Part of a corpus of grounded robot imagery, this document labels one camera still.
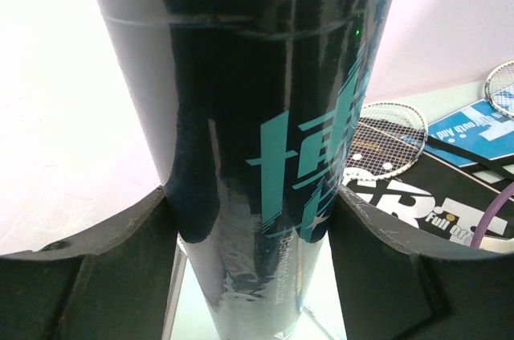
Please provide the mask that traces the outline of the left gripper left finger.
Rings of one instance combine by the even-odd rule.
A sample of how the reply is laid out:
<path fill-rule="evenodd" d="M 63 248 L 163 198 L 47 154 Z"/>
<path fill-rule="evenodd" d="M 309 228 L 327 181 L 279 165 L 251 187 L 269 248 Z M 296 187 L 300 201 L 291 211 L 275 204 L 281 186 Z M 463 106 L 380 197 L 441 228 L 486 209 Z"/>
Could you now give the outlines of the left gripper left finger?
<path fill-rule="evenodd" d="M 160 339 L 177 229 L 161 188 L 32 252 L 1 257 L 3 339 Z"/>

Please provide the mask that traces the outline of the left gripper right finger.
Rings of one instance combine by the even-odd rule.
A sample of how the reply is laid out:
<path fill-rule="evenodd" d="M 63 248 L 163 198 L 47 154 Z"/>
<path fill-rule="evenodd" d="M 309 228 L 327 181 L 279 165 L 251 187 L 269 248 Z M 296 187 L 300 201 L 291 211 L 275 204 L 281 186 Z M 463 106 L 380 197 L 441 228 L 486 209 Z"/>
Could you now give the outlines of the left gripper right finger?
<path fill-rule="evenodd" d="M 431 235 L 346 187 L 328 237 L 348 338 L 512 338 L 512 254 Z"/>

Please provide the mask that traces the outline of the black shuttlecock tube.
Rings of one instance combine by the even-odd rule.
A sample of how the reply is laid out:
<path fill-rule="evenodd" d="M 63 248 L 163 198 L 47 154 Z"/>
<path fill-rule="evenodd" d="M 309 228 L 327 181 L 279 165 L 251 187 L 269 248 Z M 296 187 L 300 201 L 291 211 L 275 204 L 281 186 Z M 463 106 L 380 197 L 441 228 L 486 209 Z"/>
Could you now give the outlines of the black shuttlecock tube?
<path fill-rule="evenodd" d="M 286 339 L 391 0 L 97 0 L 222 339 Z"/>

